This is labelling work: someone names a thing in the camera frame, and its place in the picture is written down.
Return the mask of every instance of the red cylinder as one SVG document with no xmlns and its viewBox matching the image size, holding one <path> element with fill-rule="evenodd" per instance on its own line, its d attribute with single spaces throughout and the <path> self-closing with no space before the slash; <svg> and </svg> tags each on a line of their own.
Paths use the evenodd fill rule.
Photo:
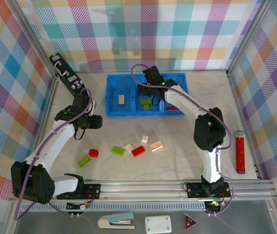
<svg viewBox="0 0 277 234">
<path fill-rule="evenodd" d="M 236 172 L 238 174 L 245 174 L 246 173 L 244 137 L 245 137 L 245 133 L 243 131 L 237 131 L 235 133 L 235 138 L 236 138 Z"/>
</svg>

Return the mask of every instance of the blue bin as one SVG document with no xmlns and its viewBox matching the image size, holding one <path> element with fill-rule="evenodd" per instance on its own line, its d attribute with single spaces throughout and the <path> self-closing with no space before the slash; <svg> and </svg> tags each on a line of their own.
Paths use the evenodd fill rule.
<svg viewBox="0 0 277 234">
<path fill-rule="evenodd" d="M 163 78 L 175 80 L 181 88 L 188 93 L 185 73 L 165 73 Z M 143 74 L 135 74 L 139 82 L 146 82 Z M 161 100 L 157 106 L 150 105 L 150 110 L 145 111 L 140 104 L 142 99 L 152 99 L 149 96 L 138 96 L 138 84 L 134 82 L 130 74 L 108 75 L 106 83 L 105 109 L 107 116 L 160 116 L 160 115 L 182 115 L 180 110 L 167 110 L 172 106 Z M 124 95 L 124 104 L 119 105 L 119 95 Z"/>
</svg>

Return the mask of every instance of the checkered wall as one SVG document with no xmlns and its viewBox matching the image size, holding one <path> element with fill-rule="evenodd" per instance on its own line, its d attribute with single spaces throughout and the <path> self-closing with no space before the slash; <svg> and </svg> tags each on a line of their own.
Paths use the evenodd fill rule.
<svg viewBox="0 0 277 234">
<path fill-rule="evenodd" d="M 34 148 L 51 78 L 0 0 L 0 228 L 12 192 L 10 167 Z"/>
<path fill-rule="evenodd" d="M 264 177 L 277 189 L 277 0 L 234 71 L 233 82 Z"/>
<path fill-rule="evenodd" d="M 129 71 L 136 63 L 224 69 L 260 2 L 19 0 L 47 54 L 60 52 L 76 72 Z"/>
</svg>

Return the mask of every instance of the red triangle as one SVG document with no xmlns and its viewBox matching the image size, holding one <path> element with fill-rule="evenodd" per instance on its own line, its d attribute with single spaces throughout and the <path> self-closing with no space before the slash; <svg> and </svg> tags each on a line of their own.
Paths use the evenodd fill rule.
<svg viewBox="0 0 277 234">
<path fill-rule="evenodd" d="M 190 216 L 188 216 L 186 213 L 184 213 L 184 215 L 185 215 L 185 230 L 197 224 L 197 222 L 193 220 Z"/>
</svg>

